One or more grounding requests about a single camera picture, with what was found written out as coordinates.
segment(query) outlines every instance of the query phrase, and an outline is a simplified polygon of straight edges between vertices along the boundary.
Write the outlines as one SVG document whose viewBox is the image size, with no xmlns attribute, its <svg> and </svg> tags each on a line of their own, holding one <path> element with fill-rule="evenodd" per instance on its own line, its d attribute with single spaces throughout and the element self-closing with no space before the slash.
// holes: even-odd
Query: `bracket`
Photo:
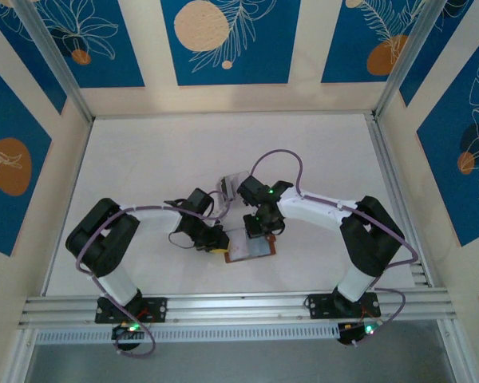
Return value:
<svg viewBox="0 0 479 383">
<path fill-rule="evenodd" d="M 141 308 L 135 315 L 143 323 L 165 323 L 167 316 L 167 298 L 148 297 L 141 298 Z M 98 324 L 121 324 L 131 322 L 126 315 L 119 311 L 107 298 L 97 300 L 95 322 Z"/>
<path fill-rule="evenodd" d="M 311 319 L 350 319 L 360 318 L 366 311 L 372 318 L 382 316 L 376 293 L 365 293 L 356 303 L 341 310 L 337 304 L 337 294 L 310 294 L 305 300 L 305 307 L 309 309 Z"/>
</svg>

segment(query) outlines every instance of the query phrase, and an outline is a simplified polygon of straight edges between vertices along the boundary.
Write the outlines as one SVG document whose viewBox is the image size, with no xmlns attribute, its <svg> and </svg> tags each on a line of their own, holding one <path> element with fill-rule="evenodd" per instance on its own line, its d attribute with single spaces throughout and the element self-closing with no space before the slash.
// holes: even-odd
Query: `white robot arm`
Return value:
<svg viewBox="0 0 479 383">
<path fill-rule="evenodd" d="M 255 215 L 245 215 L 243 221 L 250 237 L 271 234 L 285 228 L 285 219 L 299 219 L 337 231 L 342 235 L 352 265 L 336 288 L 335 304 L 351 306 L 358 302 L 376 278 L 395 256 L 400 242 L 380 227 L 353 211 L 362 211 L 385 225 L 401 238 L 403 234 L 383 206 L 373 197 L 362 201 L 331 199 L 284 181 L 272 188 L 249 176 L 238 188 L 245 203 L 257 207 Z"/>
<path fill-rule="evenodd" d="M 333 293 L 336 315 L 345 314 L 345 317 L 354 318 L 357 312 L 355 305 L 360 306 L 361 297 L 382 275 L 401 246 L 395 238 L 378 227 L 369 227 L 367 221 L 352 213 L 363 211 L 402 237 L 394 221 L 372 197 L 365 197 L 359 202 L 330 199 L 298 191 L 284 181 L 270 188 L 253 176 L 239 186 L 238 194 L 246 204 L 257 208 L 254 215 L 243 217 L 251 238 L 283 230 L 285 219 L 300 219 L 342 235 L 353 264 Z M 182 231 L 193 240 L 197 250 L 225 252 L 229 238 L 222 226 L 208 226 L 202 220 L 202 214 L 211 203 L 209 194 L 196 189 L 187 199 L 168 201 L 164 207 L 133 209 L 114 220 L 107 227 L 107 235 L 99 234 L 85 252 L 82 262 L 110 297 L 128 312 L 137 315 L 143 307 L 142 295 L 121 265 L 133 236 Z M 77 257 L 91 235 L 123 208 L 111 199 L 102 199 L 73 230 L 66 241 L 66 248 Z"/>
</svg>

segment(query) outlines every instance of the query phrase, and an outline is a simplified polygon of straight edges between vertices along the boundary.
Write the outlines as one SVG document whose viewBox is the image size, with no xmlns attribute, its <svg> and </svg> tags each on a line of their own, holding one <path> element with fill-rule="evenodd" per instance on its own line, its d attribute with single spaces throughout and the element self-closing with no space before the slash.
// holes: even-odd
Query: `orange dot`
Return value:
<svg viewBox="0 0 479 383">
<path fill-rule="evenodd" d="M 473 158 L 472 153 L 463 152 L 460 157 L 457 159 L 457 168 L 460 169 L 465 175 L 468 175 L 472 172 L 475 166 L 475 159 Z"/>
<path fill-rule="evenodd" d="M 399 34 L 377 45 L 367 59 L 369 73 L 375 76 L 390 74 L 407 39 L 408 36 Z"/>
<path fill-rule="evenodd" d="M 348 8 L 356 8 L 362 4 L 362 0 L 346 0 L 345 3 Z"/>
<path fill-rule="evenodd" d="M 80 64 L 80 65 L 90 64 L 90 55 L 87 52 L 85 52 L 84 50 L 75 49 L 71 53 L 71 57 L 73 58 L 73 60 L 75 60 L 75 62 L 77 64 Z"/>
<path fill-rule="evenodd" d="M 180 43 L 193 52 L 218 48 L 230 32 L 225 14 L 205 0 L 186 4 L 174 18 L 174 30 Z"/>
<path fill-rule="evenodd" d="M 32 160 L 29 149 L 15 138 L 0 140 L 0 153 L 8 157 L 18 157 L 12 164 L 0 164 L 0 189 L 13 197 L 18 197 L 29 187 L 32 176 Z"/>
</svg>

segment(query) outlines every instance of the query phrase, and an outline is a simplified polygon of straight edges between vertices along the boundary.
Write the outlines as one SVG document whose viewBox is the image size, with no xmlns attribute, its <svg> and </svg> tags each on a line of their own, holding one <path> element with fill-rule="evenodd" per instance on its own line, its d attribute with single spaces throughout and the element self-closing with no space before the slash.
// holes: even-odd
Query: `white table surface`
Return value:
<svg viewBox="0 0 479 383">
<path fill-rule="evenodd" d="M 363 115 L 240 113 L 96 120 L 53 263 L 47 295 L 91 295 L 76 271 L 67 235 L 103 197 L 119 204 L 158 204 L 215 189 L 221 176 L 250 170 L 274 148 L 303 159 L 302 189 L 341 199 L 378 198 L 392 214 Z M 298 164 L 268 157 L 256 171 L 266 184 L 294 182 Z M 350 265 L 342 237 L 288 220 L 277 255 L 227 264 L 223 255 L 182 250 L 166 235 L 133 239 L 123 265 L 144 294 L 331 290 Z M 410 253 L 401 249 L 394 260 Z M 413 287 L 408 266 L 388 270 L 377 286 Z"/>
</svg>

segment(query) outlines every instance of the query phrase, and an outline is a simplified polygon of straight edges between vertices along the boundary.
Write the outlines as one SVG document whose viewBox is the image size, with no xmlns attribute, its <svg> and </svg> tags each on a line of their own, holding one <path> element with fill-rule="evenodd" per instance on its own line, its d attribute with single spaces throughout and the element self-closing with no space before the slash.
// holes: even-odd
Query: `purple cable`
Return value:
<svg viewBox="0 0 479 383">
<path fill-rule="evenodd" d="M 395 263 L 391 263 L 389 266 L 386 267 L 385 270 L 387 269 L 390 269 L 392 267 L 396 267 L 396 266 L 401 266 L 401 265 L 406 265 L 406 264 L 410 264 L 410 263 L 414 263 L 414 262 L 417 262 L 418 261 L 418 253 L 415 251 L 415 249 L 413 249 L 411 247 L 411 245 L 409 243 L 407 243 L 407 241 L 405 241 L 400 235 L 398 235 L 397 233 L 395 233 L 394 231 L 392 231 L 391 229 L 389 229 L 387 226 L 385 226 L 383 223 L 379 222 L 377 219 L 374 219 L 373 217 L 367 215 L 366 213 L 364 213 L 363 211 L 360 211 L 360 210 L 357 210 L 357 209 L 353 209 L 352 207 L 349 207 L 349 206 L 341 206 L 339 207 L 338 204 L 334 201 L 330 201 L 328 199 L 324 199 L 324 198 L 318 198 L 318 197 L 312 197 L 310 195 L 302 195 L 302 190 L 300 189 L 300 180 L 302 179 L 302 174 L 303 174 L 303 162 L 302 162 L 302 159 L 300 158 L 300 156 L 298 154 L 296 154 L 295 152 L 293 152 L 292 150 L 288 150 L 288 149 L 275 149 L 275 150 L 271 150 L 270 152 L 268 153 L 265 153 L 263 154 L 254 164 L 254 166 L 252 167 L 252 170 L 250 172 L 251 175 L 254 174 L 254 171 L 255 169 L 257 168 L 257 165 L 259 165 L 259 163 L 261 162 L 261 160 L 264 160 L 264 158 L 270 156 L 271 154 L 274 154 L 274 153 L 289 153 L 291 154 L 294 158 L 297 159 L 298 163 L 299 163 L 299 166 L 300 166 L 300 169 L 298 171 L 298 175 L 296 176 L 296 182 L 295 182 L 295 189 L 296 189 L 296 192 L 302 196 L 304 199 L 308 199 L 310 201 L 314 201 L 314 202 L 319 202 L 319 203 L 324 203 L 326 205 L 329 205 L 329 206 L 332 206 L 332 207 L 336 207 L 338 208 L 339 210 L 343 209 L 343 210 L 346 210 L 346 211 L 349 211 L 350 213 L 354 213 L 356 215 L 359 215 L 361 216 L 362 218 L 366 219 L 368 222 L 372 223 L 373 225 L 379 227 L 380 229 L 382 229 L 385 233 L 387 233 L 388 235 L 390 235 L 391 237 L 393 237 L 394 239 L 396 239 L 401 245 L 403 245 L 404 247 L 406 247 L 410 253 L 412 254 L 412 258 L 411 259 L 407 259 L 407 260 L 404 260 L 404 261 L 398 261 L 398 262 L 395 262 Z"/>
<path fill-rule="evenodd" d="M 221 191 L 212 191 L 210 193 L 208 193 L 209 195 L 211 194 L 216 194 L 216 193 L 220 193 L 224 196 L 226 196 L 223 192 Z M 151 206 L 140 206 L 140 207 L 127 207 L 126 209 L 123 209 L 123 210 L 120 210 L 118 211 L 117 213 L 115 213 L 114 215 L 110 216 L 101 226 L 99 226 L 99 228 L 90 236 L 89 240 L 87 241 L 87 243 L 83 246 L 83 248 L 81 249 L 80 251 L 80 254 L 78 254 L 77 256 L 77 260 L 76 260 L 76 268 L 78 271 L 80 271 L 81 273 L 84 273 L 84 274 L 87 274 L 88 276 L 91 277 L 91 279 L 93 280 L 93 282 L 96 284 L 96 286 L 98 287 L 98 289 L 101 291 L 101 293 L 103 294 L 103 296 L 105 296 L 121 313 L 123 313 L 124 315 L 126 315 L 129 319 L 131 319 L 133 322 L 135 322 L 137 325 L 139 325 L 141 327 L 141 329 L 151 338 L 151 349 L 146 352 L 146 353 L 125 353 L 124 351 L 122 351 L 121 349 L 119 349 L 119 337 L 116 339 L 115 343 L 113 344 L 115 349 L 117 350 L 117 353 L 120 354 L 120 355 L 124 355 L 126 357 L 133 357 L 133 358 L 143 358 L 143 357 L 148 357 L 149 355 L 151 355 L 155 348 L 156 348 L 156 340 L 154 339 L 154 335 L 152 335 L 152 332 L 150 329 L 148 329 L 144 323 L 142 323 L 142 321 L 140 321 L 138 318 L 135 318 L 132 314 L 130 314 L 123 306 L 121 306 L 121 304 L 115 300 L 114 297 L 112 297 L 111 295 L 109 295 L 107 292 L 106 292 L 106 289 L 103 287 L 103 285 L 101 285 L 101 283 L 99 282 L 99 280 L 96 278 L 96 276 L 89 270 L 85 270 L 83 268 L 81 268 L 81 260 L 83 259 L 85 253 L 87 252 L 87 250 L 89 249 L 90 245 L 92 245 L 92 243 L 96 240 L 96 238 L 99 236 L 99 234 L 108 226 L 110 225 L 114 220 L 116 220 L 117 218 L 119 218 L 121 215 L 125 214 L 125 213 L 129 213 L 131 211 L 146 211 L 146 210 L 170 210 L 170 211 L 178 211 L 178 212 L 182 212 L 182 213 L 186 213 L 186 214 L 189 214 L 189 215 L 193 215 L 197 218 L 200 218 L 200 219 L 208 219 L 208 220 L 218 220 L 218 219 L 222 219 L 224 216 L 227 215 L 227 213 L 229 212 L 229 207 L 230 207 L 230 204 L 227 203 L 226 205 L 226 208 L 225 208 L 225 211 L 218 215 L 217 217 L 206 217 L 204 215 L 201 215 L 201 214 L 196 214 L 192 211 L 188 211 L 188 210 L 184 210 L 184 209 L 181 209 L 179 207 L 172 207 L 172 206 L 160 206 L 160 205 L 151 205 Z"/>
<path fill-rule="evenodd" d="M 303 174 L 303 161 L 302 159 L 300 158 L 300 156 L 298 154 L 296 154 L 295 152 L 293 152 L 292 150 L 288 150 L 288 149 L 275 149 L 275 150 L 271 150 L 270 152 L 268 153 L 265 153 L 263 154 L 254 164 L 254 166 L 252 167 L 252 170 L 250 172 L 251 175 L 254 174 L 254 171 L 255 169 L 257 168 L 257 165 L 259 165 L 259 163 L 266 157 L 270 156 L 271 154 L 274 154 L 274 153 L 289 153 L 291 154 L 294 158 L 297 159 L 298 163 L 299 163 L 299 171 L 298 171 L 298 175 L 296 176 L 296 182 L 295 182 L 295 189 L 296 189 L 296 192 L 302 196 L 304 199 L 308 199 L 310 201 L 314 201 L 314 202 L 318 202 L 318 203 L 324 203 L 326 205 L 329 205 L 329 206 L 332 206 L 332 207 L 336 207 L 338 208 L 339 210 L 343 209 L 343 210 L 346 210 L 346 211 L 349 211 L 350 213 L 353 213 L 353 214 L 356 214 L 362 218 L 364 218 L 365 220 L 367 220 L 368 222 L 372 223 L 373 225 L 379 227 L 380 229 L 382 229 L 385 233 L 387 233 L 388 235 L 390 235 L 391 237 L 393 237 L 394 239 L 396 239 L 401 245 L 403 245 L 404 247 L 406 247 L 410 253 L 412 254 L 412 258 L 411 259 L 406 259 L 404 261 L 398 261 L 398 262 L 394 262 L 394 263 L 391 263 L 389 266 L 386 267 L 385 270 L 388 270 L 392 267 L 396 267 L 396 266 L 401 266 L 401 265 L 408 265 L 408 264 L 411 264 L 411 263 L 414 263 L 414 262 L 417 262 L 418 261 L 418 253 L 415 251 L 415 249 L 409 244 L 407 243 L 407 241 L 405 241 L 400 235 L 398 235 L 397 233 L 395 233 L 394 231 L 392 231 L 391 229 L 389 229 L 386 225 L 384 225 L 383 223 L 379 222 L 377 219 L 374 219 L 373 217 L 367 215 L 366 213 L 364 213 L 363 211 L 360 211 L 360 210 L 357 210 L 357 209 L 354 209 L 352 207 L 349 207 L 349 206 L 345 206 L 345 205 L 342 205 L 341 207 L 339 207 L 339 205 L 334 202 L 334 201 L 330 201 L 328 199 L 324 199 L 324 198 L 318 198 L 318 197 L 312 197 L 310 195 L 302 195 L 302 191 L 300 189 L 300 181 L 302 179 L 302 174 Z M 378 282 L 379 280 L 379 277 L 376 278 L 372 283 L 371 283 L 371 287 L 373 287 L 376 282 Z M 392 292 L 392 293 L 396 293 L 396 294 L 400 294 L 402 296 L 402 303 L 401 305 L 399 306 L 399 308 L 396 310 L 395 313 L 393 313 L 390 318 L 388 318 L 385 322 L 383 322 L 383 324 L 378 328 L 378 331 L 386 324 L 386 323 L 390 323 L 392 322 L 402 311 L 402 309 L 405 307 L 405 304 L 406 304 L 406 296 L 404 295 L 404 293 L 402 293 L 401 291 L 398 291 L 398 290 L 395 290 L 395 289 L 383 289 L 381 287 L 376 287 L 374 288 L 375 290 L 378 290 L 378 291 L 386 291 L 386 292 Z"/>
</svg>

